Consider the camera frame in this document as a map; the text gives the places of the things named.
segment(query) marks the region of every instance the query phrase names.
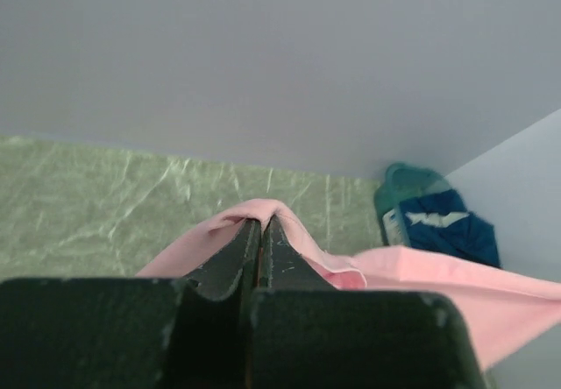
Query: marble tabletop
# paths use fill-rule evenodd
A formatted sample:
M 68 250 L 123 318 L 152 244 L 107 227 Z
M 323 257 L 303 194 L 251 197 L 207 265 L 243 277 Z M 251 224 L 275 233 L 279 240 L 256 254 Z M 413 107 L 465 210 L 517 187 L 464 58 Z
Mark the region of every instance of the marble tabletop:
M 285 202 L 324 250 L 382 245 L 379 184 L 0 137 L 0 279 L 132 276 L 184 231 L 252 198 Z

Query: white wall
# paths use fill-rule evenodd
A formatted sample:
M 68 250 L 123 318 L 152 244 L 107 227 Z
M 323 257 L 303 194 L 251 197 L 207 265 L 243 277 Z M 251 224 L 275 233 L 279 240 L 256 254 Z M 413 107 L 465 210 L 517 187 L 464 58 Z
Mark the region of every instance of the white wall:
M 495 225 L 504 268 L 561 282 L 561 110 L 448 176 Z M 496 368 L 505 389 L 561 387 L 561 326 Z
M 0 0 L 0 133 L 370 176 L 557 108 L 561 0 Z

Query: pink fabric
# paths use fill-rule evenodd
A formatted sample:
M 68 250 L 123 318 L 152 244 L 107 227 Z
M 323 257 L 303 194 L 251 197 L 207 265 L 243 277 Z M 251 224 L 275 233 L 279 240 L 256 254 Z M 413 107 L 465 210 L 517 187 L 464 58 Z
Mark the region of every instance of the pink fabric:
M 280 218 L 292 246 L 336 288 L 426 290 L 448 296 L 465 318 L 484 370 L 561 323 L 559 283 L 402 246 L 354 257 L 331 255 L 285 204 L 274 200 L 243 202 L 198 224 L 137 276 L 183 276 L 230 242 L 246 218 L 259 220 L 264 230 L 273 215 Z

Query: dark blue garment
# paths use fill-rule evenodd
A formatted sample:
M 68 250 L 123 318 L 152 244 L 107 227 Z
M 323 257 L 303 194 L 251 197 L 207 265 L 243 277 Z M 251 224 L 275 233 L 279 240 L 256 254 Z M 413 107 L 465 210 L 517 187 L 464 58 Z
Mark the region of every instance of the dark blue garment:
M 455 190 L 400 203 L 411 247 L 501 267 L 494 227 L 468 212 Z

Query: teal plastic object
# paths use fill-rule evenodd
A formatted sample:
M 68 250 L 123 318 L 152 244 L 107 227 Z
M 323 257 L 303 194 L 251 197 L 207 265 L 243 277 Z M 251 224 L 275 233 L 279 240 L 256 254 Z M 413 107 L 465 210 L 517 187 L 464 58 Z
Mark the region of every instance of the teal plastic object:
M 450 190 L 450 183 L 429 168 L 392 164 L 386 170 L 386 181 L 374 194 L 374 207 L 384 244 L 410 246 L 400 202 Z

